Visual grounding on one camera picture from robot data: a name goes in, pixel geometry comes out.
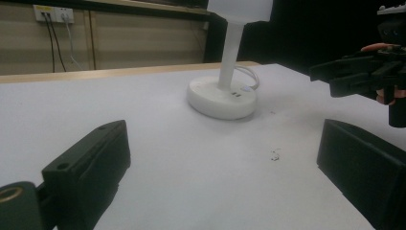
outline black mechanical part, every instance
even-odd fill
[[[0,188],[0,229],[91,230],[129,167],[125,121],[100,126],[50,163],[38,188],[31,182]]]
[[[317,164],[375,229],[406,229],[406,151],[325,120]]]
[[[406,88],[406,48],[393,46],[372,52],[357,52],[310,68],[310,79],[329,83],[331,97],[345,97],[384,90],[385,104],[394,99],[395,88]],[[389,125],[406,127],[406,99],[389,106]]]
[[[384,42],[406,46],[406,20],[404,16],[404,13],[399,13],[378,25],[379,34]]]

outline electrical outlet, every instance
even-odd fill
[[[51,17],[51,20],[53,22],[56,22],[56,16],[55,16],[55,11],[53,7],[48,7],[48,6],[39,6],[39,5],[33,5],[34,7],[34,13],[35,13],[35,19],[37,21],[45,21],[45,17],[42,13],[46,13]]]
[[[56,22],[62,22],[65,23],[63,20],[63,17],[68,19],[69,23],[74,23],[74,11],[69,8],[57,8],[55,7],[55,17],[56,17]]]

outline lamp stem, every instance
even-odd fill
[[[230,86],[243,30],[244,24],[228,22],[223,58],[221,60],[220,77],[218,80],[218,88],[221,90],[231,91]]]

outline screw hole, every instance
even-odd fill
[[[68,168],[68,166],[69,166],[68,163],[63,163],[63,164],[58,165],[56,168],[59,170],[64,170],[64,169]]]
[[[23,193],[23,189],[21,187],[12,187],[6,190],[0,191],[0,203],[9,201],[20,196]]]

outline dark background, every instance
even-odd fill
[[[380,42],[376,15],[395,0],[275,0],[269,22],[247,24],[238,60],[278,63],[308,74],[312,65]],[[212,15],[204,62],[221,61],[227,23]]]

